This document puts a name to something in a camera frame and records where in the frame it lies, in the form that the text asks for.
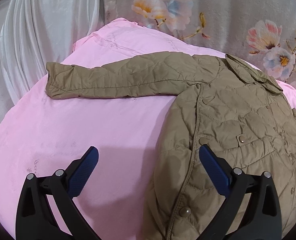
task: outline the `floral fabric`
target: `floral fabric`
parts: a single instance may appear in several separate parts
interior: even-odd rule
[[[296,88],[296,0],[104,0],[123,17],[187,44],[236,55]]]

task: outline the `printed flower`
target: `printed flower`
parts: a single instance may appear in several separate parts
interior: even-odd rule
[[[278,46],[280,41],[282,26],[269,20],[259,21],[254,28],[248,30],[248,44],[258,50],[268,51]]]
[[[283,48],[273,48],[264,57],[268,75],[285,80],[290,76],[296,63],[296,56]]]
[[[134,0],[131,9],[149,19],[165,19],[168,10],[161,0]]]
[[[296,89],[296,81],[291,82],[289,85]]]
[[[193,6],[192,0],[162,0],[168,10],[166,17],[166,25],[168,29],[173,32],[174,30],[186,29],[186,24],[190,22],[192,14],[191,9]]]

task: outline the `pink sheet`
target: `pink sheet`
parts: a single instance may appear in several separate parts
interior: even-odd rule
[[[157,51],[224,57],[156,30],[117,19],[75,44],[64,64],[88,68]],[[173,96],[52,100],[43,77],[0,124],[0,221],[15,236],[16,209],[28,173],[51,175],[80,158],[89,146],[99,163],[74,199],[103,240],[141,239],[144,191],[152,175],[156,143]],[[296,108],[296,90],[278,82]],[[54,215],[67,231],[58,211]]]

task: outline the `blue textured pad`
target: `blue textured pad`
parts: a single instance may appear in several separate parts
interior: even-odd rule
[[[98,150],[93,147],[93,149],[87,154],[87,156],[85,156],[83,161],[80,163],[68,181],[67,193],[70,198],[79,196],[93,169],[96,167],[98,160]]]
[[[216,155],[207,145],[204,144],[199,148],[199,159],[208,173],[208,176],[217,192],[227,198],[230,194],[230,180],[220,167],[216,158]]]

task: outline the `olive green jacket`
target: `olive green jacket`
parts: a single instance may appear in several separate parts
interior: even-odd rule
[[[199,161],[204,143],[245,173],[270,171],[283,234],[296,222],[296,110],[272,77],[231,55],[222,59],[181,52],[135,56],[92,69],[59,63],[46,68],[46,92],[54,99],[177,96],[147,189],[145,239],[196,239],[218,211],[224,197]]]

